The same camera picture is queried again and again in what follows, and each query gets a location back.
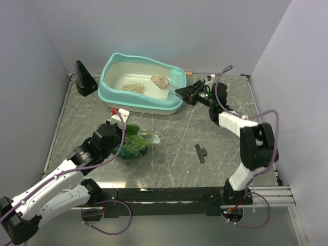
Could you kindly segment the clear plastic scoop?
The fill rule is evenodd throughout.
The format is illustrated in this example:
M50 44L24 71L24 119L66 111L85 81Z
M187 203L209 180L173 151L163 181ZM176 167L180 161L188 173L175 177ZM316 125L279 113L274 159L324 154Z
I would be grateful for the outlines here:
M170 84L170 81L161 74L154 74L151 76L151 81L161 90L169 90L174 95L177 95L177 88Z

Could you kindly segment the green litter bag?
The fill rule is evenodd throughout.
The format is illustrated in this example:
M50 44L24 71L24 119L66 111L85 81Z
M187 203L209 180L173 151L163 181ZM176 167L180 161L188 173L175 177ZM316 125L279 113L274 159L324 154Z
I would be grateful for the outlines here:
M145 156L148 146L160 143L156 134L142 130L137 123L127 124L125 131L125 143L118 157L131 159Z

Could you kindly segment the black bag clip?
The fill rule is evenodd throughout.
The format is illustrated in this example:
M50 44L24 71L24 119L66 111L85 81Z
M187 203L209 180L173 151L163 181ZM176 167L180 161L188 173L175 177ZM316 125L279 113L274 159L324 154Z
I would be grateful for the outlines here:
M195 149L196 149L196 152L197 152L197 156L199 158L199 162L200 163L204 163L205 162L204 157L207 156L206 149L205 148L201 148L199 144L196 144L195 145Z

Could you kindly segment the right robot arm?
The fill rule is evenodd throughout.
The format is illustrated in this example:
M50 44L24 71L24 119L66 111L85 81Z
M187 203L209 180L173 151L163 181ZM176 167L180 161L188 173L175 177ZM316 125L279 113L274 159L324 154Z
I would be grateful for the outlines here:
M223 187L225 201L237 203L251 182L278 159L272 126L249 120L232 110L227 104L227 86L223 83L216 82L209 87L199 80L173 91L188 105L201 103L207 106L212 122L239 137L241 163Z

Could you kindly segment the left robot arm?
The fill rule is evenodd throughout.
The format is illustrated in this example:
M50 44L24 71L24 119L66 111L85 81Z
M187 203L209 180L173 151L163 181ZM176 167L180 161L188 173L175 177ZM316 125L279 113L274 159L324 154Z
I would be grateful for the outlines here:
M92 180L80 184L65 194L60 191L74 181L101 167L114 157L115 148L122 149L126 134L125 123L107 121L93 132L82 145L48 176L27 191L13 198L1 198L1 225L10 243L20 245L33 237L41 224L72 207L95 206L101 200L101 189Z

